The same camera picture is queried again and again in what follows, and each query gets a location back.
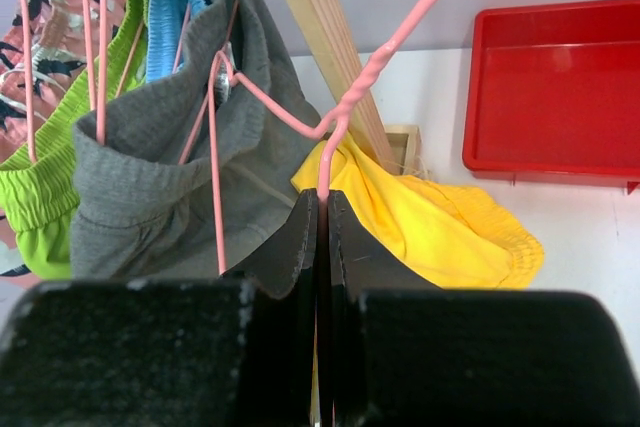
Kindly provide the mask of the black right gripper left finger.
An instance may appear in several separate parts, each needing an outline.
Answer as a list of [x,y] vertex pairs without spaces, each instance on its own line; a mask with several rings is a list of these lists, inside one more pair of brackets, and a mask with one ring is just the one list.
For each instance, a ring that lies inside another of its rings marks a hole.
[[44,282],[1,335],[5,426],[308,426],[318,199],[215,280]]

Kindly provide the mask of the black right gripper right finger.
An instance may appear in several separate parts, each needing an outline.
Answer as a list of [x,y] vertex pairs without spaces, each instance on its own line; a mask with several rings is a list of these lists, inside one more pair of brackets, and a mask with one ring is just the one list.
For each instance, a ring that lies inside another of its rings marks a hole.
[[609,314],[575,292],[442,289],[328,200],[340,426],[635,426]]

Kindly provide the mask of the yellow shorts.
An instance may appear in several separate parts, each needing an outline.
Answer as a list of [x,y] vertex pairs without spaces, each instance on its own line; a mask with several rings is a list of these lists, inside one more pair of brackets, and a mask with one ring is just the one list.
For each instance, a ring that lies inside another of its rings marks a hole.
[[439,287],[524,289],[544,263],[539,241],[484,190],[394,176],[351,137],[332,157],[330,187],[384,247]]

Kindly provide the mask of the pink wire hanger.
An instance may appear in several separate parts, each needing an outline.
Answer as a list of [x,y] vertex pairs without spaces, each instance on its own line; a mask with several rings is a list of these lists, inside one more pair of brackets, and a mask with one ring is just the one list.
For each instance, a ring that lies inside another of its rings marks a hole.
[[382,70],[415,30],[419,22],[436,1],[437,0],[418,0],[416,2],[415,6],[410,10],[391,37],[381,47],[374,51],[367,63],[362,64],[361,72],[357,75],[346,93],[344,93],[339,100],[336,100],[336,106],[332,108],[315,127],[306,125],[295,118],[281,105],[270,98],[265,92],[259,89],[245,75],[236,73],[233,70],[229,70],[227,72],[229,81],[232,85],[242,84],[249,92],[259,99],[269,111],[293,130],[310,139],[324,138],[326,140],[326,145],[319,163],[317,186],[317,245],[322,257],[327,256],[329,250],[327,203],[329,197],[330,170],[333,154],[349,128],[351,114],[353,113],[357,103],[363,100],[367,93],[370,93],[371,87],[378,80]]

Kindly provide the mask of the grey shorts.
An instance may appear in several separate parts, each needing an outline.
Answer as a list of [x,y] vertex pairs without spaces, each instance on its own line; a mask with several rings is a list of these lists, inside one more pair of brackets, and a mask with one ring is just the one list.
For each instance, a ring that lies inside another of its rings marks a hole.
[[75,279],[206,278],[219,256],[235,265],[279,229],[297,193],[291,180],[314,143],[244,86],[216,97],[215,123],[198,114],[215,54],[298,120],[320,117],[300,87],[264,0],[208,0],[185,14],[174,72],[107,104],[72,129],[79,206],[71,223]]

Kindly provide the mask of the lime green shorts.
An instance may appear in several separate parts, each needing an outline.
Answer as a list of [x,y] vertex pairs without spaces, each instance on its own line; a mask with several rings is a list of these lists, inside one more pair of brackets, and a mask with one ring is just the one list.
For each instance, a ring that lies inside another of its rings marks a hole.
[[35,132],[36,162],[21,147],[1,164],[1,209],[23,263],[40,279],[71,277],[70,223],[79,205],[71,130],[89,112],[77,97],[69,99]]

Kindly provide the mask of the light blue shorts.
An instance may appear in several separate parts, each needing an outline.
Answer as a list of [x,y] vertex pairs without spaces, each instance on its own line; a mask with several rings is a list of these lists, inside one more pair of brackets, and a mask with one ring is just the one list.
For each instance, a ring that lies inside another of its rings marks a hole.
[[146,82],[151,83],[171,75],[180,43],[182,26],[190,8],[194,18],[208,0],[145,0],[147,11]]

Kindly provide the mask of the pink shark print shorts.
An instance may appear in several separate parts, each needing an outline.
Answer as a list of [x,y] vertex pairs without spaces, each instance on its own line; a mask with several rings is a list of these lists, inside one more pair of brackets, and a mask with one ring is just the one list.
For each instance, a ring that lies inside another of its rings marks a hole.
[[20,0],[1,42],[1,233],[40,279],[71,275],[71,127],[143,83],[142,0]]

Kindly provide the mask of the red plastic tray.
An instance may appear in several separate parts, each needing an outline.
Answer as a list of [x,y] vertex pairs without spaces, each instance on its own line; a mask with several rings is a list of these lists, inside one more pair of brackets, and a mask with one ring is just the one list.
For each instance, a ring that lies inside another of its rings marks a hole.
[[639,188],[639,0],[486,9],[462,143],[477,178]]

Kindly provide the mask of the wooden clothes rack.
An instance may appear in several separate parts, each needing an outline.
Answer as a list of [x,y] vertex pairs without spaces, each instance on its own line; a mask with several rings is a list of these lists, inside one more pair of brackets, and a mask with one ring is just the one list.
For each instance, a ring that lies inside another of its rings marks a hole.
[[[286,0],[335,100],[362,70],[340,0]],[[370,93],[351,114],[349,132],[359,147],[392,174],[428,176],[415,125],[384,126]]]

